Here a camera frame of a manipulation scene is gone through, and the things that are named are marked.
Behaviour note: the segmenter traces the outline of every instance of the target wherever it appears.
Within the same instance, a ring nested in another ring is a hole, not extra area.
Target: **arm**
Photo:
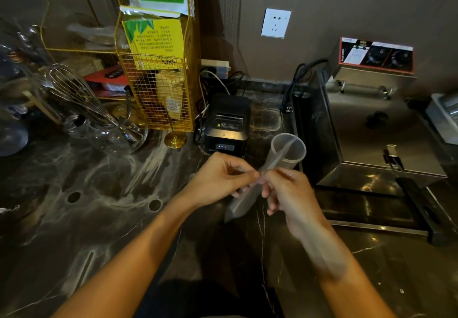
[[[259,173],[243,159],[212,155],[153,222],[77,290],[53,318],[132,317],[185,219],[200,206],[230,193],[237,195],[237,189],[258,178]]]
[[[262,180],[267,214],[285,212],[288,228],[312,260],[334,315],[395,317],[324,217],[307,177],[298,171],[275,169],[264,173]]]

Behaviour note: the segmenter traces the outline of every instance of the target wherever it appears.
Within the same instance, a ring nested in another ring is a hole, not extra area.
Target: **warning label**
[[[225,123],[216,123],[217,127],[222,127],[223,129],[230,129],[230,130],[238,130],[239,126],[238,125],[233,125],[233,124],[225,124]]]

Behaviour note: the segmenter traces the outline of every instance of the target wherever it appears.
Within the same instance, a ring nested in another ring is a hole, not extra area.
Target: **white electrical socket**
[[[266,9],[261,36],[285,38],[291,11],[281,9]]]

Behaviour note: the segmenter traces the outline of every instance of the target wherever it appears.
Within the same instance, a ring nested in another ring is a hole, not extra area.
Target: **forearm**
[[[395,317],[335,230],[327,221],[320,220],[317,224],[322,230],[313,233],[319,244],[313,245],[313,241],[308,240],[307,247],[304,247],[314,263],[320,286],[336,318]],[[328,263],[317,263],[317,260]]]
[[[173,198],[154,221],[80,288],[53,318],[132,317],[183,221],[194,210]]]

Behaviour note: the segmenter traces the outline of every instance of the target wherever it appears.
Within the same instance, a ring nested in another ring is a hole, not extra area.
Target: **receipt printer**
[[[251,102],[242,96],[216,94],[205,121],[205,147],[242,157],[250,129]]]

